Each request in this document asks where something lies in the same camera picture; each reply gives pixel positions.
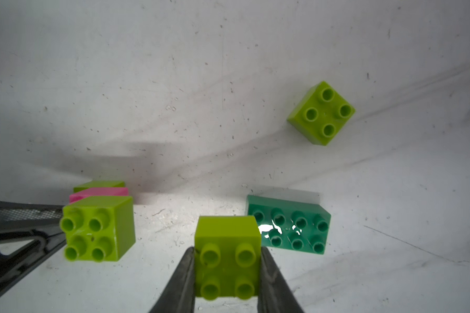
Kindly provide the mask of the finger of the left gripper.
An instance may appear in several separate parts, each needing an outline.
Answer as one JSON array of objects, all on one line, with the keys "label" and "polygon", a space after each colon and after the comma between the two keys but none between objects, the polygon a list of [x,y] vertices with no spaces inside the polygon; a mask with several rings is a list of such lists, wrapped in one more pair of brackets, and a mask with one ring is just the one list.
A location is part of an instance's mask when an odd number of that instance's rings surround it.
[{"label": "finger of the left gripper", "polygon": [[58,227],[63,206],[0,201],[0,233]]},{"label": "finger of the left gripper", "polygon": [[0,252],[0,297],[66,245],[60,230],[0,233],[0,244],[20,241],[27,244],[8,255]]}]

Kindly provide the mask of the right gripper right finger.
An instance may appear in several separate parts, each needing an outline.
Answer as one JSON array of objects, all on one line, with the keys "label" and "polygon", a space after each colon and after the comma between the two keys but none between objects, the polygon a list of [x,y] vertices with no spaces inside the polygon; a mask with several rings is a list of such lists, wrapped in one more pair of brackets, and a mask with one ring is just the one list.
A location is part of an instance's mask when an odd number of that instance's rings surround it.
[{"label": "right gripper right finger", "polygon": [[257,312],[303,313],[267,247],[261,248]]}]

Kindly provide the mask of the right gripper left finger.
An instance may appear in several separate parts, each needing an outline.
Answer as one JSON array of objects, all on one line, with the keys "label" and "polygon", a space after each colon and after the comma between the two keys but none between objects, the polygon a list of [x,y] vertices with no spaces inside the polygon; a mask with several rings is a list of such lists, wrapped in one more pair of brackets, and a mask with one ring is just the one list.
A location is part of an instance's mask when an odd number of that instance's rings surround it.
[{"label": "right gripper left finger", "polygon": [[195,249],[189,247],[182,256],[163,293],[151,308],[155,312],[195,311]]}]

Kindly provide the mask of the pink lego brick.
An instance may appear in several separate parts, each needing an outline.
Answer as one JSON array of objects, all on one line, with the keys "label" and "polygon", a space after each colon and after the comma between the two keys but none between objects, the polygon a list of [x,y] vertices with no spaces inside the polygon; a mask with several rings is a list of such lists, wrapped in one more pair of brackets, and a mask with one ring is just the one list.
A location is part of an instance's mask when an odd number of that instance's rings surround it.
[{"label": "pink lego brick", "polygon": [[69,197],[69,203],[78,202],[90,196],[128,196],[126,187],[92,187],[78,191]]}]

